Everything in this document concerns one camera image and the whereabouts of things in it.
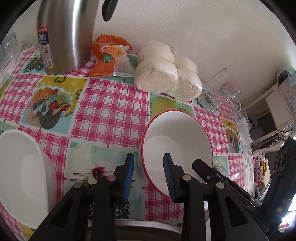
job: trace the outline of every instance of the glass mug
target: glass mug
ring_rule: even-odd
[[[242,109],[240,101],[236,98],[240,93],[235,85],[233,75],[223,68],[209,83],[205,84],[197,99],[207,111],[218,111],[223,115],[236,115]],[[223,110],[227,103],[231,105],[233,112]]]

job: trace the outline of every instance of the cherry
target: cherry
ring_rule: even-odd
[[[51,102],[49,105],[48,105],[48,108],[50,110],[54,110],[55,108],[57,108],[59,106],[59,103],[57,101],[54,101],[54,102]]]
[[[56,94],[59,91],[59,89],[55,89],[52,91],[53,94]]]
[[[68,105],[64,105],[63,107],[62,107],[62,111],[67,111],[69,109],[69,106]]]

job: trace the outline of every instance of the table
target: table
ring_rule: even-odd
[[[136,53],[128,52],[128,56],[135,63]],[[231,146],[231,141],[239,141],[235,117],[209,113],[197,100],[182,102],[165,94],[141,92],[134,87],[132,77],[90,78],[95,65],[92,54],[80,69],[50,76],[43,69],[39,48],[33,46],[23,52],[0,89],[1,133],[19,129],[37,141],[56,166],[57,201],[73,185],[71,178],[83,179],[74,172],[101,166],[112,173],[132,152],[135,181],[129,205],[118,217],[181,225],[183,204],[174,204],[158,193],[137,164],[139,144],[150,119],[174,109],[197,119],[210,139],[214,164],[245,188],[244,178],[252,178],[245,172],[250,147],[243,143]],[[29,239],[34,230],[18,223],[1,203],[0,213],[19,240]]]

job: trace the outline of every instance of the red rim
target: red rim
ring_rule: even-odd
[[[170,198],[170,196],[168,196],[168,195],[166,195],[166,194],[164,194],[163,192],[161,192],[155,185],[154,185],[154,183],[151,181],[151,179],[150,179],[150,177],[149,177],[149,175],[148,175],[148,172],[146,171],[146,167],[145,167],[145,163],[144,163],[144,152],[143,152],[143,149],[144,149],[144,141],[145,141],[145,137],[146,137],[146,133],[147,133],[147,131],[148,131],[148,129],[149,129],[149,127],[150,127],[150,125],[152,124],[152,122],[158,117],[158,116],[160,116],[161,114],[163,114],[163,113],[166,113],[166,112],[172,112],[172,111],[178,111],[178,112],[182,112],[182,113],[184,113],[184,114],[186,114],[186,115],[189,115],[189,114],[187,114],[186,112],[184,112],[184,111],[180,111],[180,110],[165,110],[165,111],[163,111],[163,112],[161,112],[161,113],[159,113],[159,114],[157,114],[155,117],[153,117],[152,118],[152,120],[149,122],[149,124],[148,124],[148,126],[146,127],[146,129],[145,129],[145,131],[144,131],[144,134],[143,134],[143,138],[142,138],[142,143],[141,143],[141,162],[142,162],[142,166],[143,166],[143,170],[144,170],[144,172],[145,172],[145,175],[146,175],[146,177],[147,177],[147,179],[148,179],[148,181],[150,182],[150,184],[159,192],[159,193],[161,193],[163,196],[165,196],[165,197],[168,197],[168,198]],[[207,135],[207,138],[208,138],[208,140],[209,140],[209,143],[210,143],[210,145],[211,145],[211,150],[212,150],[212,166],[211,167],[213,167],[213,161],[214,161],[214,158],[213,158],[213,148],[212,148],[212,143],[211,143],[211,141],[210,141],[210,139],[209,139],[209,136],[208,136],[208,134],[207,134],[207,132],[205,131],[205,129],[203,128],[203,126],[198,122],[198,120],[197,119],[195,119],[193,116],[191,116],[191,115],[189,115],[191,118],[193,118],[194,120],[196,120],[196,122],[202,127],[202,129],[204,130],[204,132],[206,133],[206,135]]]

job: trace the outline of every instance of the plastic-wrapped bun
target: plastic-wrapped bun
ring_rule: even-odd
[[[142,61],[135,70],[134,84],[146,92],[167,92],[177,82],[177,68],[162,57],[150,57]]]
[[[168,50],[170,50],[170,46],[168,46],[167,44],[165,44],[163,42],[159,42],[159,41],[156,41],[156,40],[148,41],[146,44],[144,44],[144,46],[142,48],[145,48],[145,47],[150,46],[150,45],[158,45],[158,46],[162,46],[162,47],[165,47]]]
[[[202,92],[202,83],[197,75],[191,69],[178,69],[178,81],[167,91],[167,94],[182,100],[190,101],[197,98]]]
[[[193,70],[195,73],[197,73],[196,64],[185,56],[176,56],[174,65],[176,66],[177,69],[188,68]]]
[[[159,45],[149,45],[142,48],[138,53],[137,64],[139,65],[143,60],[150,57],[163,57],[171,63],[174,63],[175,61],[175,57],[170,49]]]

